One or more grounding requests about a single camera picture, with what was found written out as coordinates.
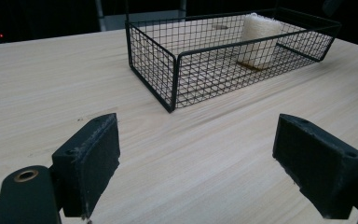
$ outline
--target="black wire basket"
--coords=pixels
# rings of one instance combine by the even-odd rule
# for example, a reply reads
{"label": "black wire basket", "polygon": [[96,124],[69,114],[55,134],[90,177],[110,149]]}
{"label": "black wire basket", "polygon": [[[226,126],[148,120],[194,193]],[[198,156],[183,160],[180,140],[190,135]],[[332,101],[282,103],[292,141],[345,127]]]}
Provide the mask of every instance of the black wire basket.
{"label": "black wire basket", "polygon": [[[245,17],[253,12],[279,21],[280,33],[243,40]],[[170,113],[320,62],[340,27],[339,22],[280,7],[126,21],[130,67]]]}

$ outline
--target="white paper roll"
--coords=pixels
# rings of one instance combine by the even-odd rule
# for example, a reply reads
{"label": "white paper roll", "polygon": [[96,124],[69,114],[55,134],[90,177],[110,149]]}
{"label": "white paper roll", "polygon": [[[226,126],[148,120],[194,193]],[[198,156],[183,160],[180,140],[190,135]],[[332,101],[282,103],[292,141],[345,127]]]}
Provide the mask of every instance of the white paper roll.
{"label": "white paper roll", "polygon": [[[252,13],[245,16],[241,41],[280,35],[281,32],[282,24],[279,21]],[[241,46],[238,62],[258,69],[267,68],[273,59],[276,43],[277,39],[272,39]]]}

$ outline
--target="black plastic part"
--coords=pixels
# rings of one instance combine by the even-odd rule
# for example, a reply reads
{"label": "black plastic part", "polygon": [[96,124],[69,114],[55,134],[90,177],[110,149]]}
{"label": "black plastic part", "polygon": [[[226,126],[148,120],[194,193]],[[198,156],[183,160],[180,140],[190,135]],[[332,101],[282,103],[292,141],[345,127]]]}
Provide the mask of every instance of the black plastic part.
{"label": "black plastic part", "polygon": [[5,178],[0,192],[0,224],[7,223],[61,223],[47,167],[26,167]]}
{"label": "black plastic part", "polygon": [[272,156],[323,217],[349,217],[358,150],[305,119],[280,115]]}
{"label": "black plastic part", "polygon": [[64,180],[67,217],[90,217],[117,169],[120,156],[116,114],[88,122],[52,155],[54,176]]}

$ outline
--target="dark background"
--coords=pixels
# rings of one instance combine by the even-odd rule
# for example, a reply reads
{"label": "dark background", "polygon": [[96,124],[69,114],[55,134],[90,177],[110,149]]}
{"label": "dark background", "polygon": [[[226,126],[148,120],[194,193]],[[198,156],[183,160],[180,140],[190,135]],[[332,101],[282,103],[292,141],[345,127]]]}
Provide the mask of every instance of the dark background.
{"label": "dark background", "polygon": [[[170,0],[129,2],[131,13],[180,7],[180,1]],[[340,21],[343,26],[338,38],[358,44],[358,1],[342,0],[331,17],[323,11],[324,2],[280,0],[278,5]],[[124,0],[102,0],[102,5],[105,16],[125,13]],[[276,5],[276,0],[187,0],[186,15],[247,11]],[[0,0],[0,43],[93,32],[100,32],[94,0]]]}

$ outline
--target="light wood tabletop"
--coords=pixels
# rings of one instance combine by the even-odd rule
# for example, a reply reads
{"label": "light wood tabletop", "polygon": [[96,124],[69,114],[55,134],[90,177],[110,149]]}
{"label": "light wood tabletop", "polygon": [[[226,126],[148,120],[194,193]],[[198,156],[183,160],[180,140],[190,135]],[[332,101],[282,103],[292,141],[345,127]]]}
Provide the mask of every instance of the light wood tabletop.
{"label": "light wood tabletop", "polygon": [[[89,120],[117,113],[120,165],[100,223],[356,223],[323,219],[272,158],[281,113],[358,149],[358,46],[169,114],[128,65],[123,30],[0,45],[0,186]],[[83,223],[67,218],[63,223]]]}

